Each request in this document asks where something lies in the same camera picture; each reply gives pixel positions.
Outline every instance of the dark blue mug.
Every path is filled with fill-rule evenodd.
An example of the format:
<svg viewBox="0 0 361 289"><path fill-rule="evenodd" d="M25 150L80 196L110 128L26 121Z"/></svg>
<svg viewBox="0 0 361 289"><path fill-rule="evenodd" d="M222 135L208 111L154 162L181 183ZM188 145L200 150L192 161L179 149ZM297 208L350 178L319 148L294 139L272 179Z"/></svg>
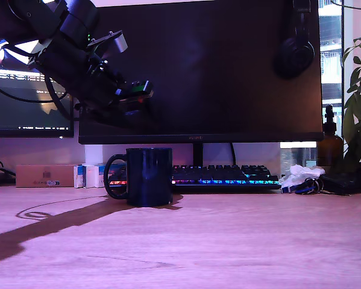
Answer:
<svg viewBox="0 0 361 289"><path fill-rule="evenodd" d="M109 168L116 160L127 163L127 190L115 193L108 181ZM127 149L112 156L104 168L104 186L114 199L126 199L135 207L159 207L172 202L172 149Z"/></svg>

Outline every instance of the mug handle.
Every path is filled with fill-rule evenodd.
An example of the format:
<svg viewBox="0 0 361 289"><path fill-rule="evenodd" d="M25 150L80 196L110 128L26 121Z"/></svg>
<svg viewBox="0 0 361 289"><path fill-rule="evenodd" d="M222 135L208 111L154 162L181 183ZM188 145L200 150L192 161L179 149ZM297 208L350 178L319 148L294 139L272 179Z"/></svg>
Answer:
<svg viewBox="0 0 361 289"><path fill-rule="evenodd" d="M113 199L125 200L128 198L128 192L125 191L122 194L115 194L109 186L109 180L108 180L109 169L110 169L110 166L112 165L112 163L116 160L127 161L127 155L113 155L107 161L107 164L105 165L105 168L104 168L104 187L105 187L105 190L107 191L108 195L111 196Z"/></svg>

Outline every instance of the window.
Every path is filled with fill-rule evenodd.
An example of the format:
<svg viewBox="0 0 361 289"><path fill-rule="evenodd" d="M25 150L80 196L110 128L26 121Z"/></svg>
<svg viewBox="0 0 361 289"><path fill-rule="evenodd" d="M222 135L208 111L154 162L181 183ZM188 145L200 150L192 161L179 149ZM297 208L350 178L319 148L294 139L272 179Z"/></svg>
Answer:
<svg viewBox="0 0 361 289"><path fill-rule="evenodd" d="M322 116L326 105L331 104L336 134L342 135L342 8L331 0L319 0L319 38L322 80ZM281 143L281 172L285 174L290 166L313 166L316 164L316 143Z"/></svg>

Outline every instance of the monitor screen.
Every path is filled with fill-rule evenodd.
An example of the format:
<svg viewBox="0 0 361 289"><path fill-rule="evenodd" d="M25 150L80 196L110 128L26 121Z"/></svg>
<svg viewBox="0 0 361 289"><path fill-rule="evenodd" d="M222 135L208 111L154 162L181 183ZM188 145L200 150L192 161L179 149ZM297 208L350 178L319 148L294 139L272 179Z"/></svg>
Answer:
<svg viewBox="0 0 361 289"><path fill-rule="evenodd" d="M5 44L0 39L0 48ZM24 43L19 47L31 52L35 42ZM8 50L0 51L0 88L19 98L30 100L50 100L44 83L44 76L30 71L23 57ZM53 82L59 96L64 88ZM61 100L68 111L72 111L71 97ZM73 137L73 125L65 119L53 103L34 104L10 99L0 93L0 137Z"/></svg>
<svg viewBox="0 0 361 289"><path fill-rule="evenodd" d="M80 122L81 143L317 140L322 137L318 2L308 27L313 63L299 77L274 70L295 35L292 1L214 0L100 8L97 37L123 30L107 58L127 81L150 80L156 129Z"/></svg>

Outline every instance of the wooden desk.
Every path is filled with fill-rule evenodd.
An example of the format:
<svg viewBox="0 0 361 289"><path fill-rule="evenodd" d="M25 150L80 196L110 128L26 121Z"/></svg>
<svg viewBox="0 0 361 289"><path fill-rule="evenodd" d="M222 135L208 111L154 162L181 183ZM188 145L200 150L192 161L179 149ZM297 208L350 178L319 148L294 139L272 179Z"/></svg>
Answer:
<svg viewBox="0 0 361 289"><path fill-rule="evenodd" d="M175 200L0 188L0 289L361 289L361 194Z"/></svg>

